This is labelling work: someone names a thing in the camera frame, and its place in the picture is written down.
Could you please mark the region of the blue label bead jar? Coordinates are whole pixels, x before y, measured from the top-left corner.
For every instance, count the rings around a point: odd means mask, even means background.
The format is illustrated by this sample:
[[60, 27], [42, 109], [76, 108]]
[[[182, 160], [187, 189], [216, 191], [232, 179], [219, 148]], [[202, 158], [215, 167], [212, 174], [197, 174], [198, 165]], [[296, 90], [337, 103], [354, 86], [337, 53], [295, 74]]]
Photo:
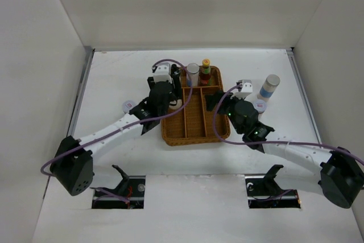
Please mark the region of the blue label bead jar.
[[279, 76], [275, 74], [268, 75], [257, 94], [257, 99], [267, 102], [272, 97], [279, 84]]
[[200, 66], [196, 63], [187, 65], [187, 86], [197, 87], [199, 84]]

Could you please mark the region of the red chili sauce bottle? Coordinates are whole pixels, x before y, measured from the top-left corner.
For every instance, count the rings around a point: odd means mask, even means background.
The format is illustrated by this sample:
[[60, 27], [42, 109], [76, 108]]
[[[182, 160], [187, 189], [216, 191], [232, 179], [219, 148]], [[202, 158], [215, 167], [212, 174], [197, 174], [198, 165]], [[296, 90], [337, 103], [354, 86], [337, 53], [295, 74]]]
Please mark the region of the red chili sauce bottle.
[[211, 67], [210, 60], [204, 59], [200, 67], [200, 84], [201, 86], [209, 86], [211, 84]]

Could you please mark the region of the black top glass grinder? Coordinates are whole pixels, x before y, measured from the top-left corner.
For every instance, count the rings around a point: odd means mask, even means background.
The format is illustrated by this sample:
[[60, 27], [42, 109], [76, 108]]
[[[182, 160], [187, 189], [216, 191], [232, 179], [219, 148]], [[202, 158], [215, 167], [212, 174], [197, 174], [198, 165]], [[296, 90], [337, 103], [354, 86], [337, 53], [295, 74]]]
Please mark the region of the black top glass grinder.
[[183, 105], [182, 100], [178, 99], [178, 100], [175, 100], [175, 101], [171, 101], [169, 103], [169, 108], [171, 110], [178, 110], [179, 108], [181, 108], [182, 105]]

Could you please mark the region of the silver lid dark spice jar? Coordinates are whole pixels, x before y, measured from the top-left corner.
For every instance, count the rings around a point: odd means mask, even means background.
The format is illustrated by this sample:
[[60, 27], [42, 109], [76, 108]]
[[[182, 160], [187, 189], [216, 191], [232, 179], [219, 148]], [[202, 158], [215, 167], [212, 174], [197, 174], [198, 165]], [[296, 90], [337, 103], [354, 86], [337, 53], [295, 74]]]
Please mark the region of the silver lid dark spice jar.
[[257, 99], [253, 102], [253, 107], [258, 112], [258, 117], [261, 118], [262, 114], [267, 110], [267, 103], [264, 100]]

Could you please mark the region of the red label sauce jar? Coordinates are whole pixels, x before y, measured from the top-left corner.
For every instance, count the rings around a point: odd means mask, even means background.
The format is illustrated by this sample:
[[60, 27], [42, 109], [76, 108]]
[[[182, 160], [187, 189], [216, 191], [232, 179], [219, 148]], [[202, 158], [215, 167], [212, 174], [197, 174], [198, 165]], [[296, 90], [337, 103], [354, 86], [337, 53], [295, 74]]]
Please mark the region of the red label sauce jar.
[[126, 114], [128, 113], [132, 108], [134, 108], [137, 104], [133, 100], [127, 100], [122, 104], [122, 110]]

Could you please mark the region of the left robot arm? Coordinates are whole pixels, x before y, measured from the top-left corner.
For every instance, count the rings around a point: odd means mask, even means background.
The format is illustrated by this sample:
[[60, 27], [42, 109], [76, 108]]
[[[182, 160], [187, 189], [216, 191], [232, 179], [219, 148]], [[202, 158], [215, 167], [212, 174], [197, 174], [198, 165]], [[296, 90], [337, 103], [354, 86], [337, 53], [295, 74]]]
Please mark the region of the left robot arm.
[[182, 105], [180, 68], [175, 64], [160, 63], [147, 79], [149, 95], [131, 108], [122, 118], [98, 132], [74, 139], [68, 136], [61, 141], [51, 163], [51, 174], [71, 196], [87, 188], [104, 188], [114, 196], [127, 192], [126, 174], [113, 165], [111, 168], [95, 167], [100, 157], [123, 142], [140, 137], [160, 124], [160, 118], [169, 109]]

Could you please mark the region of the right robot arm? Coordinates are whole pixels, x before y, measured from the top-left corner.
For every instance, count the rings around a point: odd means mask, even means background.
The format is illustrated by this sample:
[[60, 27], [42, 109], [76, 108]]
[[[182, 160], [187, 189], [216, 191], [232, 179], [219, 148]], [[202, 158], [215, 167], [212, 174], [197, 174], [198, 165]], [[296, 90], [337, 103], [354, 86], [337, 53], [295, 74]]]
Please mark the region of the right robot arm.
[[334, 205], [348, 209], [363, 188], [363, 160], [342, 147], [309, 142], [295, 142], [280, 136], [273, 127], [259, 121], [253, 104], [236, 94], [218, 90], [205, 96], [206, 109], [227, 116], [242, 146], [292, 162], [310, 175], [283, 175], [283, 166], [272, 166], [266, 172], [263, 186], [269, 193], [281, 196], [291, 189], [303, 189], [323, 195]]

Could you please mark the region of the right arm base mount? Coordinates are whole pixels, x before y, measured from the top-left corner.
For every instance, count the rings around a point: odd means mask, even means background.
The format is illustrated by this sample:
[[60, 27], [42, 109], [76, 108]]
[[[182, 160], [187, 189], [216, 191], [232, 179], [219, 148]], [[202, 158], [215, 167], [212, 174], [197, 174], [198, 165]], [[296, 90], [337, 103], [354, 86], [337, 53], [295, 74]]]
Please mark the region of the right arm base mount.
[[245, 176], [250, 209], [301, 208], [297, 190], [283, 190], [275, 181], [282, 168], [283, 165], [275, 164], [265, 174]]

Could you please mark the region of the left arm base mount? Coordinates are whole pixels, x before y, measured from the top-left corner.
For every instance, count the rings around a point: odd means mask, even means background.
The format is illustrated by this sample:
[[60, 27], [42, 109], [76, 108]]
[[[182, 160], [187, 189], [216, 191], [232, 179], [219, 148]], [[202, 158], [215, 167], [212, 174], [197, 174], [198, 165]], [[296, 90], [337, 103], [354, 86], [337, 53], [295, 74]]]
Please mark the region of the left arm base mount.
[[143, 209], [146, 177], [129, 176], [115, 164], [112, 168], [119, 173], [118, 184], [114, 188], [97, 187], [92, 209]]

